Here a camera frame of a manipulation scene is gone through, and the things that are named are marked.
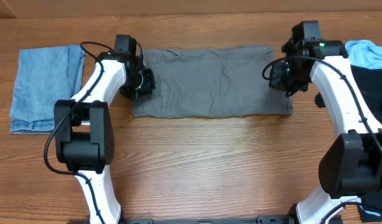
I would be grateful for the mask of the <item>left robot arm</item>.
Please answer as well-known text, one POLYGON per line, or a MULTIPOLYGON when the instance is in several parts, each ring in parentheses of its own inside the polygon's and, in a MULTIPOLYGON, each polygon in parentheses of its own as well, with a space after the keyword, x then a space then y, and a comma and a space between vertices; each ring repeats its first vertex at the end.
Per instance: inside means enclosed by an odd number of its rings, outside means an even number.
POLYGON ((85 86, 54 105, 55 127, 44 159, 54 142, 58 161, 67 167, 61 174, 74 176, 82 188, 89 223, 124 223, 110 173, 115 146, 109 106, 117 93, 131 101, 151 95, 155 78, 144 65, 140 43, 130 35, 118 34, 114 47, 94 59, 95 70, 85 86))

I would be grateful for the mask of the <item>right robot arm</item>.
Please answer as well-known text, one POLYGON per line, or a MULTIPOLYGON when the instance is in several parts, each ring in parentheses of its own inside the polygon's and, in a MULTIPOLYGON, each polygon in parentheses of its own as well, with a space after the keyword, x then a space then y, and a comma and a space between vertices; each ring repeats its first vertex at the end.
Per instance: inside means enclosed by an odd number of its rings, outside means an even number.
POLYGON ((324 40, 316 21, 292 28, 283 58, 265 66, 269 86, 292 96, 313 83, 335 131, 319 163, 319 185, 287 215, 261 215, 258 223, 341 223, 340 211, 361 205, 362 196, 382 191, 382 125, 356 84, 344 44, 324 40))

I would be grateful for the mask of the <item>grey shorts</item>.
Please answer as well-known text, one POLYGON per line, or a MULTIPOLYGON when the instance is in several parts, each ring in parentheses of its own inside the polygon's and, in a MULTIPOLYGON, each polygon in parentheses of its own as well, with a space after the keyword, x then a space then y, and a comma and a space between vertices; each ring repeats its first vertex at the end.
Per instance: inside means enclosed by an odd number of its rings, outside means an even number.
POLYGON ((156 88, 132 104, 135 118, 224 118, 289 115, 292 101, 269 87, 261 73, 274 59, 272 47, 147 49, 147 68, 156 88))

